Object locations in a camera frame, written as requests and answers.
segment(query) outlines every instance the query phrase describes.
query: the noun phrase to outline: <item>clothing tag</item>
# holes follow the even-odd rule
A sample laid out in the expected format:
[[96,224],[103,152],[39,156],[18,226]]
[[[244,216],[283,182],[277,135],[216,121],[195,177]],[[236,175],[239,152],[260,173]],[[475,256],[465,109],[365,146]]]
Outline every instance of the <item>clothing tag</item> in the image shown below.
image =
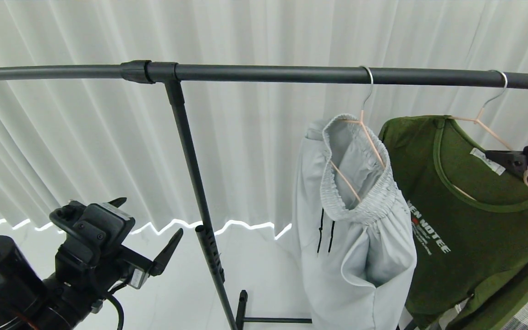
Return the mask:
[[498,163],[495,163],[494,161],[491,161],[490,159],[486,158],[486,155],[482,151],[480,151],[480,149],[478,148],[473,148],[470,154],[473,154],[474,156],[479,158],[481,161],[483,161],[497,175],[501,175],[506,170],[504,167],[502,167]]

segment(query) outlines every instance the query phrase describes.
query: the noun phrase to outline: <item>curtain fold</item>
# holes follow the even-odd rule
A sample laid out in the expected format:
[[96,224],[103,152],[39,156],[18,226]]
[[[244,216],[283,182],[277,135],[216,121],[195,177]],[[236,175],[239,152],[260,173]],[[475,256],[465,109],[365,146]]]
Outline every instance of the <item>curtain fold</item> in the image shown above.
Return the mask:
[[[133,59],[238,65],[375,66],[528,73],[528,1],[0,1],[0,66]],[[291,218],[308,122],[359,115],[368,86],[183,82],[216,229]],[[392,117],[475,117],[498,88],[380,86],[365,109]],[[483,119],[528,144],[528,90]],[[494,138],[462,127],[484,148]],[[128,197],[136,229],[200,220],[164,86],[125,81],[0,82],[0,219],[46,225],[69,199]],[[276,228],[276,233],[283,228]]]

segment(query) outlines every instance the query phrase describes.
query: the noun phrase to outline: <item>garment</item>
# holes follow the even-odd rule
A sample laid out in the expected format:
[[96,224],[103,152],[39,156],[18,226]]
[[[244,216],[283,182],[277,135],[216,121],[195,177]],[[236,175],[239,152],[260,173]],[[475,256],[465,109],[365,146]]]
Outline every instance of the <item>garment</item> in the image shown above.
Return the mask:
[[410,214],[384,145],[370,132],[385,169],[361,127],[340,119],[356,121],[352,115],[316,121],[302,140],[291,251],[302,266],[315,328],[394,330],[417,258]]
[[407,310],[425,328],[468,298],[447,329],[500,329],[528,301],[528,187],[447,116],[392,119],[379,137],[417,246]]

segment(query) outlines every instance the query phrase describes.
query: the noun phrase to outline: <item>olive green sweatshirt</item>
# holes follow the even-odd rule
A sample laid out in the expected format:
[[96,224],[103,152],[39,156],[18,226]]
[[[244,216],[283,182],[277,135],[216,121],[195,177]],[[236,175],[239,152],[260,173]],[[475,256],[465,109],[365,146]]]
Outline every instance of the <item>olive green sweatshirt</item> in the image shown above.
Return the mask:
[[407,310],[425,328],[468,299],[449,330],[500,329],[528,301],[528,187],[447,116],[392,119],[379,137],[417,247]]

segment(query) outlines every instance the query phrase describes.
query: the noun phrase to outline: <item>black drawstring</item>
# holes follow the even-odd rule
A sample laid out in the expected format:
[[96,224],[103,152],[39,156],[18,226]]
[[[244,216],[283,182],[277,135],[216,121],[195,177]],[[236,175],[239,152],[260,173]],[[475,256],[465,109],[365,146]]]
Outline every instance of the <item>black drawstring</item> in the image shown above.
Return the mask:
[[321,237],[323,231],[323,215],[325,213],[324,209],[321,209],[321,227],[319,227],[319,244],[317,244],[317,254],[319,254],[319,249],[321,248]]
[[336,222],[334,221],[331,224],[331,238],[329,239],[329,249],[327,249],[327,253],[331,252],[331,245],[333,244],[333,228],[335,228]]

